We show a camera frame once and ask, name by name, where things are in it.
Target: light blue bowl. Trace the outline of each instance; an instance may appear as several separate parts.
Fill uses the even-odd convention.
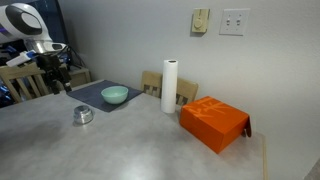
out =
[[[103,99],[109,104],[120,104],[128,97],[128,88],[124,86],[111,86],[101,91]]]

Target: chair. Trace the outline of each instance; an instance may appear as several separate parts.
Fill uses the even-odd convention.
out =
[[[194,101],[198,84],[179,78],[177,79],[176,104],[184,105]],[[162,74],[152,71],[142,73],[141,90],[151,96],[161,98]]]
[[[40,97],[49,94],[41,76],[43,73],[44,71],[38,69],[36,63],[31,63],[21,68],[0,67],[0,78],[17,103],[23,101],[23,95],[27,100],[30,100],[34,98],[33,96]]]

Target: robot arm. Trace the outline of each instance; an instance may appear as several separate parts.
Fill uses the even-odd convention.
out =
[[[8,66],[20,65],[36,58],[37,66],[45,71],[44,80],[54,94],[59,93],[57,81],[71,91],[70,75],[57,57],[66,45],[53,43],[48,29],[38,11],[30,5],[15,3],[0,6],[0,44],[23,39],[28,52],[7,62]]]

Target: silver container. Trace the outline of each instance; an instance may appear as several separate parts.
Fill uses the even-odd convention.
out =
[[[87,124],[93,119],[93,112],[89,106],[81,105],[74,108],[73,114],[74,122],[76,124]]]

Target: bowl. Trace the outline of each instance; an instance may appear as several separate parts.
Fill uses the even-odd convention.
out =
[[[109,104],[120,104],[128,97],[128,88],[124,86],[111,86],[101,91],[103,99]]]
[[[74,108],[73,118],[76,124],[83,125],[92,121],[93,113],[89,106],[81,105]]]

